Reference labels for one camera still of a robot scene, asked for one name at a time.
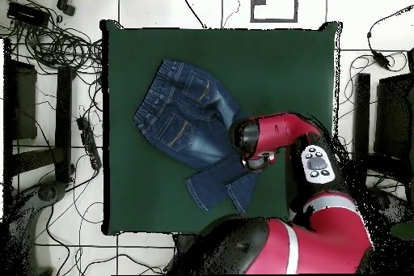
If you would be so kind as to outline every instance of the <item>cable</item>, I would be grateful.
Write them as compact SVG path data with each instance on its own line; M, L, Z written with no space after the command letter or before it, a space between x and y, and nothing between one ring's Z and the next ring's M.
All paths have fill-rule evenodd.
M26 6L33 6L41 11L49 13L49 23L52 28L36 28L19 21L14 21L13 27L3 29L8 31L8 36L17 36L16 45L23 39L30 56L23 56L26 59L36 60L38 66L46 73L43 66L57 69L59 66L71 66L79 73L91 67L100 68L102 61L101 40L91 42L91 39L83 32L74 28L60 28L59 18L54 10L34 3L31 0ZM57 22L53 18L52 12L57 17Z
M224 25L223 25L223 28L226 26L226 23L227 23L227 20L233 15L233 14L237 14L237 13L239 13L239 8L240 8L240 0L237 0L237 2L239 3L239 5L238 5L238 7L237 7L237 10L236 11L233 11L229 16L227 16L227 18L226 18L226 22L224 23Z
M397 188L398 187L404 187L404 185L399 185L399 182L397 182L397 184L396 185L384 185L384 186L380 186L380 187L377 187L378 189L389 189L389 188L394 188L394 190L391 190L390 192L388 192L388 193L392 193L392 192L395 192L396 190L397 190Z
M371 42L370 42L370 38L371 38L371 36L372 36L372 29L374 28L374 26L377 24L377 23L380 23L381 21L384 21L385 19L388 19L388 18L390 18L391 16L398 16L398 15L401 15L401 14L403 14L403 13L406 13L406 12L408 12L408 11L410 11L412 8L414 8L414 5L410 5L410 6L407 6L407 7L405 7L405 8L403 8L403 9L401 9L401 10L399 10L399 11L396 11L395 13L393 13L393 14L391 14L391 15L388 15L388 16L386 16L385 18L381 18L380 20L378 20L378 21L376 21L372 26L371 26L371 28L370 28L370 30L368 31L368 33L367 33L367 35L366 35L366 39L368 40L368 46L370 47L370 50L371 50L371 53L372 53L372 55L373 55L373 58L374 58L374 60L382 67L382 68L384 68L384 69L387 69L387 70L389 70L390 69L390 62L387 60L387 57L386 56L384 56L382 53L380 53L380 52L378 52L378 51L375 51L375 50L373 50L372 49L372 47L371 47Z
M81 159L81 158L83 158L83 157L86 157L87 155L82 155L82 156L80 156L79 158L78 158L78 160L77 160L77 162L76 162L76 165L75 165L75 171L77 171L78 169L77 169L77 167L78 167L78 162L79 162L79 160ZM66 193L68 193L68 192L70 192L71 190L74 190L75 188L78 188L78 187L80 187L81 185L84 185L84 184L86 184L86 183L88 183L88 182L90 182L90 181L92 181L93 179L95 179L96 178L96 176L98 175L98 172L94 172L94 175L92 175L92 177L89 179L89 180L86 180L86 181L84 181L84 182L82 182L81 184L79 184L79 185L75 185L73 188L71 188L71 189L67 189L66 190ZM78 200L80 197L81 197L81 195L83 194L83 191L78 195L78 197L76 198L76 200ZM61 213L56 219L54 219L53 221L52 221L52 223L50 223L49 224L49 226L52 226L64 213L66 213L68 210L69 210L69 208L70 207L72 207L74 204L72 203L69 207L67 207L66 208L66 210L64 210L63 211L63 213ZM42 233L44 233L46 231L46 229L44 229L41 233L39 233L36 237L35 237L35 240L37 239L37 238L39 238L39 236L42 234Z
M82 82L84 82L87 86L90 86L91 85L91 83L88 83L87 81L85 81L82 77L81 77L81 75L80 74L76 74L79 78L80 78L80 80L82 81Z
M381 183L381 182L383 182L384 180L386 179L386 176L385 175L383 175L376 183L375 183L375 185L374 185L374 187L373 188L377 188L378 187L378 185Z
M53 111L55 111L56 112L56 109L50 104L50 102L49 101L42 101L42 102L39 102L38 104L36 104L36 106L38 106L38 105L40 105L40 104L48 104L49 105L49 107L53 110ZM70 114L74 119L77 119L77 117L76 116L74 116L72 113Z
M127 258L128 258L130 261L132 261L133 263L138 264L138 265L143 266L143 267L146 267L146 268L147 268L147 270L146 270L146 271L151 270L153 273L160 274L160 275L164 275L164 273L163 273L163 271L161 270L161 268L160 268L160 267L158 267L158 266L149 266L149 265L146 265L146 264L144 264L144 263L141 263L140 261L135 261L133 258L131 258L131 256L129 256L129 255L125 254L125 253L120 253L118 256L114 256L114 257L108 258L107 260L103 260L103 261L94 261L94 262L89 263L89 264L87 265L87 267L85 268L85 270L82 272L82 275L81 275L81 276L85 276L86 271L88 270L88 268L89 268L91 265L95 265L95 264L99 264L99 263L106 263L106 262L109 262L109 261L113 261L113 260L115 260L115 259L116 259L116 258L118 258L118 257L127 257Z
M53 30L55 30L55 28L57 27L56 26L56 24L52 21L52 24L53 24ZM13 30L12 30L12 33L15 33L15 35L16 36L19 36L19 37L21 37L22 35L23 35L23 30L24 29L26 29L27 30L27 35L26 35L26 37L27 36L32 36L32 37L38 37L35 33L34 33L34 31L33 31L33 29L32 28L28 28L26 25L24 25L24 24L20 24L20 23L14 23L14 27L13 27ZM65 43L62 43L63 45L59 45L61 48L65 48L64 49L64 51L66 51L67 50L67 45L65 45ZM101 59L102 59L102 57L101 57L101 55L100 55L100 40L98 40L98 41L96 41L95 43L93 43L93 44L91 44L91 49L92 49L92 52L89 52L89 55L91 56L91 58L92 58L92 60L93 61L95 61L95 62L100 62L101 61ZM67 52L63 52L62 53L63 55L62 55L62 57L64 58L64 60L67 60L67 58L65 58L65 56L66 56L66 54L67 54ZM39 58L36 58L36 55L35 54L33 54L33 56L35 56L35 57L32 57L32 59L34 59L34 60L36 60L37 61L37 63L38 63L38 65L39 65L39 67L44 71L44 74L51 74L51 73L48 73L47 71L45 71L44 69L43 69L43 67L40 65L42 62L39 62ZM43 95L45 95L45 96L50 96L50 97L53 97L53 98L55 98L56 99L56 96L51 96L51 95L48 95L48 94L45 94L45 93L43 93L42 92L42 90L40 90L37 86L36 86L36 89L38 90L38 91L40 91ZM91 103L91 107L93 108L94 106L98 109L98 110L100 110L100 111L102 111L98 106L97 106L97 104L96 104L96 102L95 102L95 97L96 97L96 93L97 93L97 91L95 92L95 94L94 94L94 102L93 103ZM47 103L49 106L50 106L50 108L52 108L53 110L55 110L56 111L56 109L50 104L50 102L49 101L43 101L43 102L40 102L40 103L38 103L38 104L45 104L45 103ZM48 141L48 139L45 137L45 134L44 134L44 131L43 131L43 129L41 128L41 126L40 126L40 124L36 121L36 119L34 118L34 117L31 117L30 115L28 115L28 114L26 114L25 112L23 112L23 111L21 111L20 110L20 112L22 113L22 114L24 114L24 115L26 115L27 117L29 117L29 118L31 118L38 126L39 126L39 128L40 128L40 131L41 131L41 133L43 134L43 137L44 137L44 140L46 141L46 143L47 143L47 145L48 145L48 148L50 149L50 151L51 151L51 155L52 155L52 157L53 157L53 162L54 162L54 164L56 165L56 160L55 160L55 158L54 158L54 153L53 153L53 151L52 151L52 149L51 149L51 146L50 146L50 144L49 144L49 141ZM94 174L94 176L90 179L90 180L92 180L93 178L95 178L97 176L97 174ZM66 190L66 192L68 192L69 190L73 190L73 189L75 189L75 188L77 188L77 187L79 187L79 186L81 186L81 185L83 185L83 184L85 184L86 183L86 181L85 182L83 182L83 183L81 183L81 184L79 184L79 185L75 185L72 189L68 189L68 190ZM29 188L29 189L35 189L36 187L39 187L39 185L34 185L34 186L32 186L31 188ZM24 202L26 201L26 200L28 200L32 195L34 195L36 193L36 191L34 190L30 195L28 195L28 196L26 196L25 198L24 198Z
M188 3L188 1L187 1L187 0L184 0L184 1L185 1L185 3L187 3L188 8L190 8L191 12L192 12L192 13L194 14L194 16L197 18L197 20L198 20L198 22L201 24L201 26L202 26L203 28L207 28L207 26L205 26L205 25L201 22L200 18L198 17L198 15L196 14L196 12L192 9L192 7L191 7L191 5Z
M66 276L68 273L70 273L71 271L72 271L72 269L76 266L76 267L78 267L78 263L80 262L80 260L81 260L81 257L82 257L82 255L83 255L83 251L81 250L81 252L80 252L80 256L79 256L79 259L77 258L77 255L78 255L78 250L76 251L76 253L74 254L74 260L75 260L75 263L74 263L74 265L72 265L72 267L68 270L68 271L66 271L62 276Z
M64 248L66 248L66 250L67 250L67 252L68 252L68 255L66 256L66 259L64 260L64 262L62 263L61 267L59 268L59 270L58 270L58 271L57 271L57 273L56 273L56 276L59 276L59 274L61 273L61 269L63 268L63 266L65 265L65 263L66 263L66 262L68 261L68 259L69 259L69 256L70 256L70 250L69 250L69 248L67 247L67 245L63 244L60 240L57 240L55 237L53 237L53 236L52 236L52 234L51 234L51 233L50 233L50 231L49 231L49 223L50 223L50 220L52 219L53 212L54 212L54 205L52 205L52 210L51 210L51 212L50 212L50 216L49 216L48 222L46 223L46 231L47 231L47 233L48 233L49 237L50 237L52 240L54 240L56 243L58 243L59 245L63 246Z
M81 223L80 223L80 226L79 226L79 245L82 245L82 243L81 243L81 230L82 230L82 223L83 223L83 220L86 220L85 219L85 214L87 213L87 211L93 206L93 205L96 205L96 204L104 204L103 202L93 202L93 203L91 203L86 209L85 209L85 212L81 215L80 213L79 213L79 211L78 211L78 208L76 209L76 211L79 213L79 215L81 216ZM79 271L79 275L81 275L81 273L82 273L82 271L81 271L81 268L82 268L82 263L81 263L81 256L79 257L79 267L77 267L78 268L78 271Z
M52 147L50 146L49 140L46 138L46 135L44 134L44 131L42 129L42 127L40 126L40 124L37 122L37 120L34 117L31 117L29 114L25 113L23 110L16 108L17 110L19 110L19 112L21 112L23 115L29 117L30 119L32 119L37 126L40 129L40 132L43 135L44 140L46 141L46 144L50 150L50 155L52 156L52 160L53 160L53 164L56 167L57 161L55 159L55 155L53 153ZM36 189L38 189L39 187L41 187L40 183L37 183L35 185L32 185L31 187L25 189L22 192L19 192L17 196L21 197L21 199L18 202L14 202L13 203L13 207L12 207L12 212L7 215L6 219L4 218L4 216L0 219L0 221L2 223L5 223L8 219L10 219L11 221L16 220L17 218L19 218L20 215L17 214L17 212L19 211L19 209L24 205L24 203L29 200L32 196L34 196L36 194ZM27 196L24 196L24 194L30 190L33 190L30 194L28 194Z
M51 170L50 172L45 173L38 181L37 183L40 183L48 174L50 174L51 172L54 172L55 169Z
M395 65L395 58L394 58L394 56L396 56L396 55L402 55L403 56L403 58L404 58L404 64L403 64L403 66L401 66L399 69L397 69L397 70L395 70L395 69L391 69L394 65ZM355 76L357 76L358 74L360 74L362 71L364 71L367 67L369 67L369 66L372 66L373 64L375 64L375 63L377 63L375 60L373 60L373 61L371 61L370 62L370 58L372 58L372 57L374 57L373 55L370 55L370 54L364 54L364 55L361 55L361 56L358 56L358 57L356 57L352 62L351 62L351 65L350 65L350 67L349 67L349 80L348 80L348 82L346 83L346 85L345 85L345 88L344 88L344 91L343 91L343 94L344 94L344 97L345 97L345 100L343 100L342 102L339 102L339 106L341 106L341 105L343 105L343 104L346 104L347 102L349 102L350 104L352 104L352 105L354 105L354 102L351 100L351 98L352 98L352 96L353 96L353 92L354 92L354 87L355 87L355 83L353 82L353 79L355 78ZM396 52L396 53L392 53L392 54L390 54L390 55L388 55L387 57L389 57L392 61L393 61L393 63L392 63L392 65L390 66L390 68L388 69L389 71L401 71L402 69L404 69L405 68L405 66L408 64L408 60L407 60L407 57L405 56L405 54L404 53L402 53L402 52ZM363 65L363 66L355 66L354 64L355 64L355 62L356 61L358 61L358 60L360 60L360 59L364 59L365 61L366 61L366 64L365 65ZM352 69L354 69L354 70L358 70L358 72L356 73L356 74L354 74L354 75L352 75ZM372 102L370 102L370 104L375 104L377 102L377 100L375 100L375 101L372 101ZM343 117L345 117L345 116L347 116L348 114L350 114L351 112L353 112L355 110L355 108L353 108L353 109L351 109L351 110L349 110L349 111L347 111L346 113L343 113L343 114L341 114L339 117L338 117L338 121L340 120L340 119L342 119ZM351 140L350 142L346 142L346 140L345 140L345 138L343 138L343 137L341 137L340 135L338 135L337 136L338 138L342 138L343 140L344 140L344 146L348 146L353 140Z
M99 122L101 122L101 123L102 123L102 120L100 120L100 116L99 116L98 112L96 112L96 110L95 110L95 111L94 111L94 113L95 113L95 114L96 114L96 116L98 117ZM92 133L93 133L93 135L94 135L94 137L95 137L95 138L102 137L102 134L100 134L99 136L97 136L97 135L95 134L95 126L93 126Z
M77 176L77 174L78 174L78 173L76 172L76 173L75 173L75 176L74 176L74 183L76 183L76 176ZM99 222L92 222L92 221L89 221L89 220L85 219L85 218L84 218L85 213L87 212L87 210L88 210L90 207L88 207L88 208L87 208L87 210L85 211L85 213L84 213L84 214L81 214L81 213L79 212L78 207L76 206L76 201L77 201L77 200L78 200L78 198L76 198L76 199L74 198L74 208L75 208L75 209L76 209L76 211L78 212L78 214L79 214L79 216L81 217L82 221L83 221L83 220L85 220L85 221L87 221L88 223L102 223L102 222L103 222L103 220L102 220L102 221L99 221Z
M95 92L94 92L94 95L93 96L91 96L91 88L92 88L92 86L93 85L95 85ZM91 85L89 86L89 89L88 89L88 95L89 95L89 98L91 99L91 105L89 106L89 109L87 109L86 111L85 111L85 113L83 114L83 116L82 117L85 117L87 114L88 114L88 121L90 121L90 118L89 118L89 112L95 107L95 108L97 108L100 112L102 112L102 109L100 109L99 107L98 107L98 104L96 103L96 101L95 101L95 98L96 98L96 95L98 94L98 92L99 91L101 91L102 90L102 87L98 87L98 82L97 81L94 81L93 83L91 83Z

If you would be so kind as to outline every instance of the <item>red robot arm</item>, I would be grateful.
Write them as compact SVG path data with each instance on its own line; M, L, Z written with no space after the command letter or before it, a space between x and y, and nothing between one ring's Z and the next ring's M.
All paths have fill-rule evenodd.
M355 273L372 246L370 236L322 131L298 114L279 113L238 121L230 138L252 171L262 171L274 163L277 149L288 147L286 171L292 172L298 197L292 219L220 221L175 269L191 274ZM306 228L295 223L304 213Z

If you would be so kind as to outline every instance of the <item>tiled floor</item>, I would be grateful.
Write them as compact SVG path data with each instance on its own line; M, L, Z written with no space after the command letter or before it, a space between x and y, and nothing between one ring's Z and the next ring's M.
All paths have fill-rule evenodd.
M55 8L57 0L33 0L39 4ZM238 9L237 0L188 0L193 10L208 28L220 28L222 26L222 14L224 20L231 12ZM413 4L414 0L299 0L298 23L250 23L250 0L239 0L239 11L233 14L226 22L226 28L306 28L317 29L325 21L341 21L344 28L340 38L340 86L341 98L344 99L343 89L349 79L349 67L358 56L368 53L366 33L376 20L390 15L395 11ZM70 0L76 7L73 17L63 15L64 28L76 28L86 33L92 41L100 39L99 21L101 19L117 20L125 28L200 28L200 23L188 9L184 0ZM8 25L6 18L7 5L0 1L0 24ZM393 17L383 23L379 23L372 31L373 48L389 51L409 50L414 47L414 11L404 15ZM27 55L24 45L19 45L19 60L24 61ZM395 68L399 68L402 58L396 58ZM363 60L354 65L363 65ZM368 67L365 71L371 73L371 78L377 82L380 78L389 76L385 70L377 65ZM406 66L401 73L408 72ZM87 82L95 80L93 74L82 77ZM375 85L372 87L371 98L375 100ZM56 78L53 76L39 75L37 102L49 101L54 107L56 99L47 95L56 92ZM74 80L73 115L79 116L80 105L89 106L90 99L87 94L88 86L80 79ZM96 98L98 104L102 103L100 96ZM351 104L340 106L339 115L350 111ZM371 130L374 128L374 104L372 105ZM350 142L352 126L352 114L340 119L340 135ZM38 106L36 119L45 131L51 145L54 144L54 111L48 104ZM95 125L95 134L101 134L102 126L99 123L101 117L98 114L91 115L92 124ZM102 146L102 138L96 139L97 145ZM40 136L34 141L20 141L15 152L33 150L35 147L45 146L44 139ZM73 128L72 160L75 162L84 155L82 143L76 126ZM14 184L20 190L37 182L41 176L50 172L53 167L46 167L33 172L27 172L14 179ZM86 157L79 160L77 183L91 177L93 171ZM51 233L69 245L70 258L63 267L61 274L79 275L113 275L113 274L140 274L145 267L135 262L152 266L163 267L171 259L173 253L173 241L171 236L150 233L125 233L120 236L104 236L100 231L100 221L103 218L103 173L100 173L86 188L82 186L73 193L68 193L59 202L54 210ZM81 215L85 213L88 223L82 221ZM50 209L44 210L40 216L36 228L36 254L40 265L52 265L55 273L65 260L67 251L52 241L44 231L45 224L50 215ZM81 270L75 266L75 255L82 246ZM88 266L93 261L107 259L111 261Z

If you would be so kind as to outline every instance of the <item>green table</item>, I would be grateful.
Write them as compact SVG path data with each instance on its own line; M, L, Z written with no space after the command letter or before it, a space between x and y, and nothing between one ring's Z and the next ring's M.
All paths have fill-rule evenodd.
M109 234L193 233L237 213L230 199L201 211L184 183L196 172L152 147L133 123L164 58L214 74L249 116L294 111L332 127L337 23L321 31L122 29L112 21L102 26L103 45L108 41L110 147L103 171L110 182ZM283 151L278 159L260 174L248 216L287 215Z

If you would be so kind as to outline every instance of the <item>jeans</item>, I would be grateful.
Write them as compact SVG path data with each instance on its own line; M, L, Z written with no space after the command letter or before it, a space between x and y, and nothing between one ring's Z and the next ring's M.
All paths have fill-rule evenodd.
M243 117L209 72L163 60L133 122L151 145L199 171L186 184L202 210L230 197L244 214L257 174L244 169L229 136L231 124Z

